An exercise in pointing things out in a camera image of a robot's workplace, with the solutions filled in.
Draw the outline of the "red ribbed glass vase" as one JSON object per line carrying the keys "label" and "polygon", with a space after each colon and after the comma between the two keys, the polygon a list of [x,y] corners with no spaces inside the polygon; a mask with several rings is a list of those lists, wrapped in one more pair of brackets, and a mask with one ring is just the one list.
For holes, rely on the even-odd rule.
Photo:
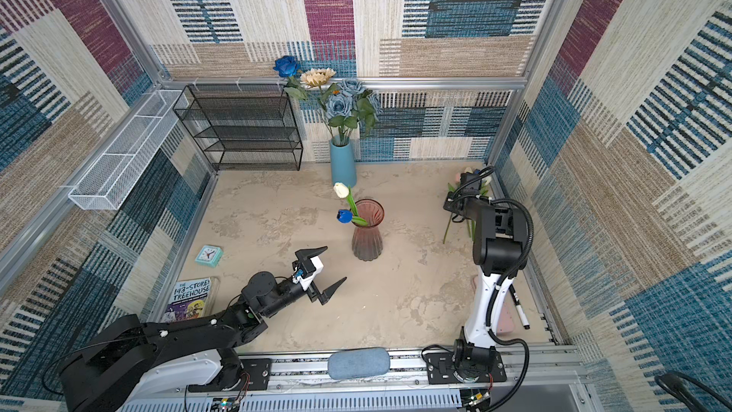
{"label": "red ribbed glass vase", "polygon": [[361,261],[374,261],[383,251],[383,239],[379,225],[384,221],[385,211],[382,205],[371,198],[364,198],[356,202],[358,215],[368,225],[355,225],[352,237],[352,251]]}

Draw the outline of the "blue tulip stem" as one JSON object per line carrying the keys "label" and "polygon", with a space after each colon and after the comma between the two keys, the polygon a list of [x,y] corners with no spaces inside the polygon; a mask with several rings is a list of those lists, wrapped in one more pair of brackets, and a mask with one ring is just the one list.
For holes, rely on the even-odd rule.
{"label": "blue tulip stem", "polygon": [[364,219],[363,217],[356,216],[352,211],[350,210],[339,210],[337,212],[337,220],[341,223],[347,224],[347,223],[353,223],[354,225],[358,227],[370,227],[370,223]]}

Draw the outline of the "light blue cylindrical vase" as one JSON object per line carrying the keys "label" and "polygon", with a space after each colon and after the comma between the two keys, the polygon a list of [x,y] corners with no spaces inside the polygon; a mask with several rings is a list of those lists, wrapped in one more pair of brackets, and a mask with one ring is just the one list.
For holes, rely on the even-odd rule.
{"label": "light blue cylindrical vase", "polygon": [[356,158],[353,144],[349,139],[341,140],[339,137],[331,139],[330,167],[333,184],[343,183],[349,188],[356,186],[358,182]]}

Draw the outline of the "pale blue rose bouquet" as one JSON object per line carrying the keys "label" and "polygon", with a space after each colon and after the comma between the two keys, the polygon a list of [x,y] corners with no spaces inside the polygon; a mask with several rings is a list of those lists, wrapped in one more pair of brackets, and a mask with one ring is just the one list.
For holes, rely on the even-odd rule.
{"label": "pale blue rose bouquet", "polygon": [[331,144],[343,147],[355,131],[374,129],[382,114],[379,94],[357,79],[333,83],[318,98]]}

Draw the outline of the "cream sunflower with stem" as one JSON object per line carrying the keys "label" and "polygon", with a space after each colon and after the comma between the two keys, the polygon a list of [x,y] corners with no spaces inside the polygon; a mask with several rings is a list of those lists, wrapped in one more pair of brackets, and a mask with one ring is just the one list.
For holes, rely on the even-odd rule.
{"label": "cream sunflower with stem", "polygon": [[327,85],[336,75],[336,71],[332,68],[311,69],[300,75],[299,81],[306,89],[319,89]]}

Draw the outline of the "dark blue rose stem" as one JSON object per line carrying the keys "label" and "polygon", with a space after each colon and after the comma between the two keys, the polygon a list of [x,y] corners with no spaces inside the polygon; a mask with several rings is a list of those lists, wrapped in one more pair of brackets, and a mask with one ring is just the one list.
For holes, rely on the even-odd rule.
{"label": "dark blue rose stem", "polygon": [[294,56],[285,55],[276,59],[274,70],[285,81],[284,92],[289,97],[297,100],[306,100],[308,98],[307,89],[300,80],[302,74],[300,64]]}

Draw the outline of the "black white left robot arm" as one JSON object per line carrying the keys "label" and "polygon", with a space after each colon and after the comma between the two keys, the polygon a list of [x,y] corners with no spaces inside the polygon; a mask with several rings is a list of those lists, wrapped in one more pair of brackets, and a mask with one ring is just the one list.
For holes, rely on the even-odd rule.
{"label": "black white left robot arm", "polygon": [[222,311],[181,322],[141,322],[126,315],[85,346],[61,358],[57,374],[70,411],[116,411],[134,396],[188,385],[230,389],[241,382],[236,349],[268,327],[266,320],[302,297],[326,304],[337,284],[319,290],[325,247],[295,253],[294,272],[280,282],[252,276]]}

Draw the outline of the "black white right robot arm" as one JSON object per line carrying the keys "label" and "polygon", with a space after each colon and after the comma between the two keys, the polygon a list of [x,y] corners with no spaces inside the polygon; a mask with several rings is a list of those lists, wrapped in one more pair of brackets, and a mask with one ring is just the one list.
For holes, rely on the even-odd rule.
{"label": "black white right robot arm", "polygon": [[535,229],[526,207],[511,198],[489,198],[483,183],[494,168],[467,170],[448,190],[443,209],[455,219],[470,221],[472,258],[480,276],[473,310],[461,329],[453,351],[456,378],[474,383],[483,377],[504,381],[499,364],[500,346],[524,344],[498,335],[503,305],[518,272],[526,267]]}

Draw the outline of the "colourful tulip bunch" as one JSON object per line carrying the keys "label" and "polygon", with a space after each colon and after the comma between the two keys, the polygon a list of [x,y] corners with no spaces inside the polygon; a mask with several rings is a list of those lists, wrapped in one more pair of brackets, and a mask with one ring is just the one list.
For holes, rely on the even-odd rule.
{"label": "colourful tulip bunch", "polygon": [[[482,176],[482,180],[478,184],[478,193],[481,196],[486,196],[490,192],[490,183],[492,181],[492,174],[493,169],[491,166],[486,166],[483,169],[471,169],[470,167],[465,169],[465,173],[467,174],[480,174]],[[447,188],[449,192],[455,192],[457,188],[461,185],[461,175],[457,174],[455,178],[454,183],[448,183]],[[452,216],[451,219],[448,220],[448,223],[445,228],[445,232],[443,235],[442,243],[445,243],[450,231],[450,227],[453,224],[460,224],[460,223],[466,223],[466,229],[468,236],[470,240],[474,240],[475,238],[475,223],[474,221],[465,220],[463,217],[459,216]]]}

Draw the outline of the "blue grey cushion pad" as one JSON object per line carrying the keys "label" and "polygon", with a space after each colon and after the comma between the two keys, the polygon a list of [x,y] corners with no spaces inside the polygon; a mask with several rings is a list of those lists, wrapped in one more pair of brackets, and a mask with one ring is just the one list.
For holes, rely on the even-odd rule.
{"label": "blue grey cushion pad", "polygon": [[328,359],[327,373],[335,381],[365,379],[385,375],[390,365],[390,355],[381,347],[344,350]]}

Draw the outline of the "teal small alarm clock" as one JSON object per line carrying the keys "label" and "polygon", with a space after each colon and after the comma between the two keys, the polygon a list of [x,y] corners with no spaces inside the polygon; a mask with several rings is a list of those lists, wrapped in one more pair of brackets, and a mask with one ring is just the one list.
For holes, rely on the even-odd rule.
{"label": "teal small alarm clock", "polygon": [[195,263],[215,268],[223,257],[223,250],[218,246],[204,245],[196,255]]}

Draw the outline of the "pink pencil case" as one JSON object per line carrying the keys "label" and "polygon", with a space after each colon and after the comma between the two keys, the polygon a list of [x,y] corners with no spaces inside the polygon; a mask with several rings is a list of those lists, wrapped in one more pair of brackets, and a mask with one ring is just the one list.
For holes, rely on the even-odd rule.
{"label": "pink pencil case", "polygon": [[[481,285],[482,280],[477,275],[475,275],[472,278],[472,288],[475,294],[478,294],[478,288]],[[512,313],[508,306],[508,303],[511,303],[511,299],[509,297],[506,297],[504,299],[503,306],[501,307],[501,312],[499,313],[499,321],[495,329],[496,334],[499,336],[509,334],[515,330],[515,322],[512,317]]]}

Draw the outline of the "treehouse paperback book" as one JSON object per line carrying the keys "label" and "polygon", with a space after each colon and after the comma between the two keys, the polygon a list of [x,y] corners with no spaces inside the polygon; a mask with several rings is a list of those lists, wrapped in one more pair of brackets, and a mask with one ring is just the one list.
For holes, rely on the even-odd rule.
{"label": "treehouse paperback book", "polygon": [[177,282],[160,322],[183,322],[204,317],[214,285],[215,278],[212,277]]}

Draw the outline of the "black white marker pen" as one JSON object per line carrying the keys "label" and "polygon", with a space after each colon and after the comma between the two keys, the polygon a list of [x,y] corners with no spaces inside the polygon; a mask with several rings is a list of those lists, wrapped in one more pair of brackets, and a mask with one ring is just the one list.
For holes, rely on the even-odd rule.
{"label": "black white marker pen", "polygon": [[523,310],[522,303],[520,302],[520,298],[518,297],[518,292],[513,284],[509,286],[509,293],[513,300],[513,303],[515,305],[515,308],[517,310],[518,316],[520,317],[520,322],[522,323],[522,327],[525,330],[529,330],[531,328],[530,322],[528,320],[528,316]]}

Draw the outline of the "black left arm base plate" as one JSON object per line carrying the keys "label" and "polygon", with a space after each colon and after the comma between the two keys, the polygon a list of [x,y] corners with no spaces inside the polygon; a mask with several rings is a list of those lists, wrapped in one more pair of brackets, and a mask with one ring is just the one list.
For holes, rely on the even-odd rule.
{"label": "black left arm base plate", "polygon": [[219,391],[242,393],[268,388],[273,360],[271,358],[240,359],[227,362],[219,375]]}

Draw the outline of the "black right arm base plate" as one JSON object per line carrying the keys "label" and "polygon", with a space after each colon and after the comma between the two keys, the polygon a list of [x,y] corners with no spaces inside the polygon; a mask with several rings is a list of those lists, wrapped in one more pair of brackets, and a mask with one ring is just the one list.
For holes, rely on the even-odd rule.
{"label": "black right arm base plate", "polygon": [[421,354],[426,367],[430,385],[448,385],[448,383],[504,383],[508,380],[505,364],[501,355],[497,355],[490,371],[481,367],[455,368],[452,354],[445,351],[432,351]]}

